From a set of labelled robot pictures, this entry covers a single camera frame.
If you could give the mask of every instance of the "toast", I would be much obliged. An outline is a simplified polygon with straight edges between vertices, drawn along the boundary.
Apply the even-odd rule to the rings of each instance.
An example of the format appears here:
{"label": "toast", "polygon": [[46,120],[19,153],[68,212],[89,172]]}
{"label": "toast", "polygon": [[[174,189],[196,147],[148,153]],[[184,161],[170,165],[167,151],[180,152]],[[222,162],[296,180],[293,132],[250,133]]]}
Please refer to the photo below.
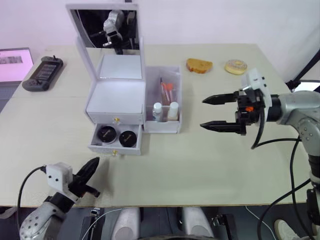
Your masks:
{"label": "toast", "polygon": [[211,61],[188,58],[186,61],[186,67],[190,72],[196,72],[197,74],[205,74],[213,67],[213,63]]}

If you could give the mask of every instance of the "table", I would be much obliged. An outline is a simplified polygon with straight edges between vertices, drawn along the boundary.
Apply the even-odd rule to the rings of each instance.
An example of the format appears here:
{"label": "table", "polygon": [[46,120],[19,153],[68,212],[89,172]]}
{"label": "table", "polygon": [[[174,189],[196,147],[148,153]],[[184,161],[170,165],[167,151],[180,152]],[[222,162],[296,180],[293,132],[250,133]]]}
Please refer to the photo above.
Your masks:
{"label": "table", "polygon": [[[271,93],[289,92],[255,44],[146,45],[146,65],[181,65],[183,123],[180,134],[144,134],[141,156],[97,154],[87,148],[94,130],[84,114],[89,74],[75,46],[50,46],[43,56],[53,54],[65,63],[54,87],[47,92],[28,92],[20,85],[0,114],[0,206],[17,204],[20,185],[33,168],[65,162],[77,172],[96,156],[100,156],[99,167],[88,184],[101,195],[95,199],[86,194],[77,206],[261,205],[290,190],[294,142],[250,150],[258,132],[255,125],[247,128],[247,136],[199,126],[211,120],[235,120],[235,103],[202,103],[210,95],[232,93],[241,87],[241,76],[224,70],[229,59],[244,60],[249,69],[257,67]],[[189,72],[187,58],[212,61],[213,70]],[[39,63],[38,59],[31,72]],[[290,126],[267,123],[261,141],[297,136]],[[302,144],[294,169],[297,185],[309,177]],[[21,205],[39,206],[49,193],[45,175],[36,172],[25,185]],[[306,188],[296,197],[304,202]],[[282,202],[289,203],[291,198]]]}

